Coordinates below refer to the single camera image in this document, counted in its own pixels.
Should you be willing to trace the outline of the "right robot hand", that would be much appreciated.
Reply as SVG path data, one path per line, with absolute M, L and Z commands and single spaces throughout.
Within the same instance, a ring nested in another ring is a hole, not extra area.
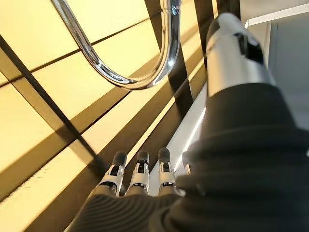
M 259 42 L 231 13 L 206 39 L 208 91 L 200 139 L 178 177 L 159 150 L 159 194 L 150 196 L 149 153 L 137 154 L 119 195 L 126 154 L 118 152 L 70 232 L 306 232 L 309 133 L 265 67 Z

